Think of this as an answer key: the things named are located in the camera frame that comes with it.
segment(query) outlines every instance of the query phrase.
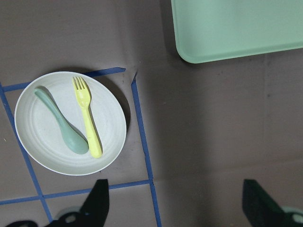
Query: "teal spoon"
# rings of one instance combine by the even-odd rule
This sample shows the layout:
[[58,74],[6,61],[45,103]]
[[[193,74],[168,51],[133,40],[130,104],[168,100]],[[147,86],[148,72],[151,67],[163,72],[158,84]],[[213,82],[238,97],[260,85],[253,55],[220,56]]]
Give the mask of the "teal spoon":
[[34,89],[34,94],[48,107],[55,116],[63,137],[68,148],[76,154],[82,155],[89,150],[87,142],[68,124],[57,105],[50,96],[40,88]]

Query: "white plate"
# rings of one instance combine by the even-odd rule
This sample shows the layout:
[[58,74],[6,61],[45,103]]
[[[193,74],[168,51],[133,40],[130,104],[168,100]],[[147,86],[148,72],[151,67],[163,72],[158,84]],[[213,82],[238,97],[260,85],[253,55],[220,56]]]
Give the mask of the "white plate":
[[[86,135],[71,80],[76,76],[86,81],[91,92],[91,113],[103,147],[100,158],[69,150],[56,119],[34,94],[36,87],[46,87],[65,118]],[[65,175],[88,175],[104,169],[118,157],[126,137],[125,116],[114,95],[98,81],[75,72],[49,73],[30,83],[17,101],[15,126],[23,147],[35,161]]]

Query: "fork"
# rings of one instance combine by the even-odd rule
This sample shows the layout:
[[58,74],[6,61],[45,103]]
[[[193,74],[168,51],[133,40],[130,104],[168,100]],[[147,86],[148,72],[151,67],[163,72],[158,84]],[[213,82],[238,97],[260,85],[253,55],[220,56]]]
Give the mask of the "fork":
[[90,154],[94,158],[101,157],[102,148],[99,143],[94,125],[91,121],[89,113],[89,104],[91,101],[90,93],[88,87],[82,77],[73,77],[72,83],[74,86],[77,102],[82,110],[87,140],[89,143]]

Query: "green tray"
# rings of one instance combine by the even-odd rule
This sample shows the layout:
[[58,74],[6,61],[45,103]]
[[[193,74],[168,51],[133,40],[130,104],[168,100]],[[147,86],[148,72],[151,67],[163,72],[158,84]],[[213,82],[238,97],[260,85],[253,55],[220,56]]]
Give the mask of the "green tray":
[[303,47],[303,0],[171,0],[176,47],[202,63]]

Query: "plate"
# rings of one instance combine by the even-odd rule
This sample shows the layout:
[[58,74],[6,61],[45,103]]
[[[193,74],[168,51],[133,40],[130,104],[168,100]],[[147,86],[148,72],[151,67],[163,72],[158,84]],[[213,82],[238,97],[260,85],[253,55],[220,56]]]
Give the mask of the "plate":
[[[82,77],[90,89],[91,114],[103,147],[100,158],[93,158],[89,151],[78,155],[69,150],[55,117],[34,94],[36,87],[48,89],[67,121],[85,136],[72,77]],[[36,162],[64,175],[88,175],[106,168],[118,157],[126,138],[125,116],[115,96],[95,79],[75,72],[49,73],[31,82],[17,101],[15,127],[24,149]]]
[[302,0],[171,0],[176,47],[202,63],[303,47]]

